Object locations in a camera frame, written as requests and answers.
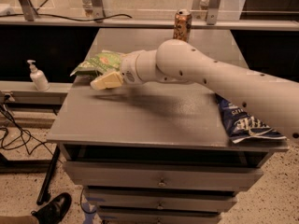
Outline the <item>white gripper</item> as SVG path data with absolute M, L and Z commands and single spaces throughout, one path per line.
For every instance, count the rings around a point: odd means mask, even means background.
M 137 74 L 136 62 L 137 58 L 142 53 L 142 50 L 134 51 L 125 54 L 121 60 L 120 72 L 112 71 L 97 77 L 91 82 L 91 87 L 94 90 L 104 90 L 118 88 L 122 85 L 123 80 L 130 85 L 143 84 L 143 81 Z

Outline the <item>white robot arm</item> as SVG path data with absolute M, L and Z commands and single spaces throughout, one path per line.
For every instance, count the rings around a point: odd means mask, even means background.
M 291 140 L 298 140 L 298 82 L 220 62 L 181 40 L 167 40 L 156 50 L 125 55 L 119 70 L 106 71 L 91 87 L 103 90 L 151 81 L 203 85 Z

